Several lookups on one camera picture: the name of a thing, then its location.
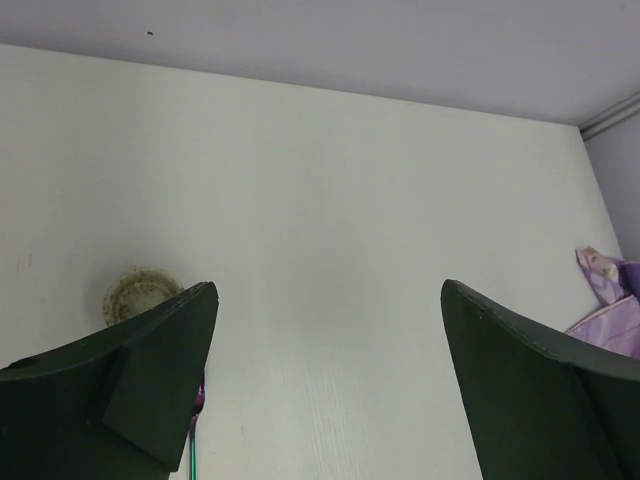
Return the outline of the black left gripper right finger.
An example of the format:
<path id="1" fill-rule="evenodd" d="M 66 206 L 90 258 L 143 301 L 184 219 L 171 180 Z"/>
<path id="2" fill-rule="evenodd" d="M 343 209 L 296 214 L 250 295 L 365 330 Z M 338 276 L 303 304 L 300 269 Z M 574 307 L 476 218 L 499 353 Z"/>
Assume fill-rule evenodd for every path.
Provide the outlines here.
<path id="1" fill-rule="evenodd" d="M 636 479 L 639 362 L 448 279 L 441 311 L 485 479 Z"/>

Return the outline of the small speckled glass cup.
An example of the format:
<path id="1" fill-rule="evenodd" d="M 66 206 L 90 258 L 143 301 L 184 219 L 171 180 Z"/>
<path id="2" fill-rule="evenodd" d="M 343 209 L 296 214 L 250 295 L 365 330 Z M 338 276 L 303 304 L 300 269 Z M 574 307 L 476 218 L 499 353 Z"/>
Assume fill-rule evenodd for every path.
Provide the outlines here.
<path id="1" fill-rule="evenodd" d="M 183 285 L 157 268 L 135 268 L 122 275 L 108 289 L 102 310 L 108 327 L 142 314 L 175 297 Z"/>

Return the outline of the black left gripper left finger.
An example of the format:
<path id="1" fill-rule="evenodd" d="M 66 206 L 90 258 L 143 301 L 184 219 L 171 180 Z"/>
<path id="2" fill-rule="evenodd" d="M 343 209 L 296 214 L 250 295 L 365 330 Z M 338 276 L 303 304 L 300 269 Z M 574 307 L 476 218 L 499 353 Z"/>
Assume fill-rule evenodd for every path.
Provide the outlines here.
<path id="1" fill-rule="evenodd" d="M 167 479 L 179 468 L 219 297 L 198 283 L 1 371 L 4 479 Z"/>

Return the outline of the iridescent purple fork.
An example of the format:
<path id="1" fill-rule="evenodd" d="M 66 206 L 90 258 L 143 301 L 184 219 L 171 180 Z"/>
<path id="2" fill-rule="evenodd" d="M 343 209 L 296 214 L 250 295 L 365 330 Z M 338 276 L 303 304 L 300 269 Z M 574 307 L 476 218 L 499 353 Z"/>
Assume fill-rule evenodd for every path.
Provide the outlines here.
<path id="1" fill-rule="evenodd" d="M 196 402 L 194 406 L 194 410 L 191 416 L 191 423 L 189 429 L 189 479 L 196 480 L 197 479 L 197 442 L 196 442 L 196 430 L 197 430 L 197 422 L 199 416 L 204 410 L 206 400 L 206 389 L 205 389 L 205 376 L 202 376 L 201 382 L 198 388 L 198 393 L 196 397 Z"/>

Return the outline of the purple Elsa placemat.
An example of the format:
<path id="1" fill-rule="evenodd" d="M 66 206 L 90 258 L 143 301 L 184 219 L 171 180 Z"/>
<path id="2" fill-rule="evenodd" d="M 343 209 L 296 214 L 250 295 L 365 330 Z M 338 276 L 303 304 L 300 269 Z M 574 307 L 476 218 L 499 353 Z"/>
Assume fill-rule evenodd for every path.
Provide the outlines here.
<path id="1" fill-rule="evenodd" d="M 566 334 L 604 350 L 639 359 L 639 263 L 576 250 L 576 260 L 599 307 Z"/>

